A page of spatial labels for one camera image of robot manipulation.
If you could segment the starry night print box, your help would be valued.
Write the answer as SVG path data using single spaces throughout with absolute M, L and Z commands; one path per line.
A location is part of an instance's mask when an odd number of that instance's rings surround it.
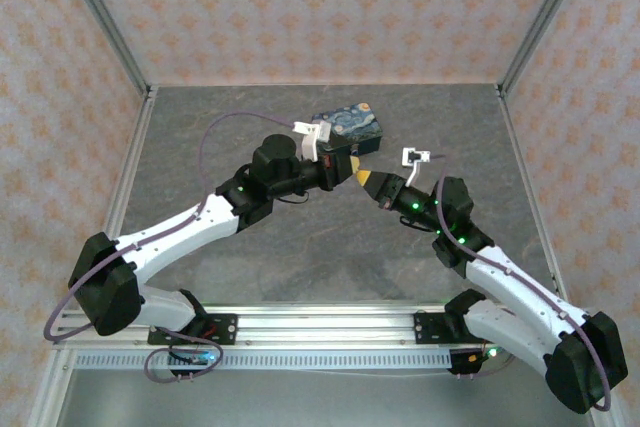
M 364 156 L 380 148 L 383 130 L 368 103 L 361 102 L 312 116 L 313 123 L 330 124 L 326 141 L 317 143 L 321 153 L 346 153 Z

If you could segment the aluminium base beam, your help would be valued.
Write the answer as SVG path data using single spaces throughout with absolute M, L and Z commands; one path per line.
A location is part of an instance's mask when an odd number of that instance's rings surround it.
M 210 306 L 211 314 L 238 316 L 235 342 L 240 348 L 376 348 L 415 345 L 480 345 L 486 342 L 553 350 L 569 332 L 564 319 L 554 311 L 539 308 L 532 314 L 517 314 L 489 300 L 475 303 L 464 315 L 477 343 L 419 344 L 414 331 L 416 313 L 436 314 L 442 305 L 409 304 L 273 304 L 265 306 Z

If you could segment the aluminium frame post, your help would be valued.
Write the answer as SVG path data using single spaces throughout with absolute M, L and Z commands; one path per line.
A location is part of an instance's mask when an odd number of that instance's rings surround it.
M 496 90 L 502 100 L 513 91 L 564 0 L 543 0 Z
M 105 0 L 84 0 L 84 3 L 95 18 L 134 88 L 146 98 L 151 90 L 151 85 L 145 79 Z

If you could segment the aluminium table side rail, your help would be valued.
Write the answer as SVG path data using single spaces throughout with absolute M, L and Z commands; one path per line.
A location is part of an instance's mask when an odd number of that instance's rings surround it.
M 567 291 L 564 285 L 564 281 L 562 279 L 561 271 L 559 269 L 557 257 L 555 255 L 551 239 L 548 235 L 548 231 L 546 229 L 544 219 L 541 215 L 541 211 L 537 202 L 536 192 L 531 180 L 531 176 L 529 175 L 529 171 L 523 155 L 523 150 L 521 148 L 520 142 L 516 134 L 515 126 L 514 126 L 512 117 L 510 115 L 505 94 L 503 93 L 501 86 L 499 84 L 495 84 L 494 89 L 495 89 L 495 93 L 496 93 L 496 96 L 500 105 L 500 109 L 504 118 L 504 122 L 506 124 L 506 128 L 511 140 L 516 161 L 518 163 L 519 171 L 524 184 L 524 189 L 526 191 L 526 195 L 527 195 L 531 212 L 534 218 L 534 222 L 536 224 L 536 228 L 539 234 L 540 243 L 545 254 L 549 275 L 552 279 L 556 293 L 561 298 L 566 299 Z
M 121 231 L 139 159 L 143 150 L 145 137 L 155 105 L 158 85 L 151 85 L 142 103 L 132 137 L 128 144 L 121 171 L 117 178 L 109 208 L 107 210 L 103 230 L 109 238 L 117 237 Z

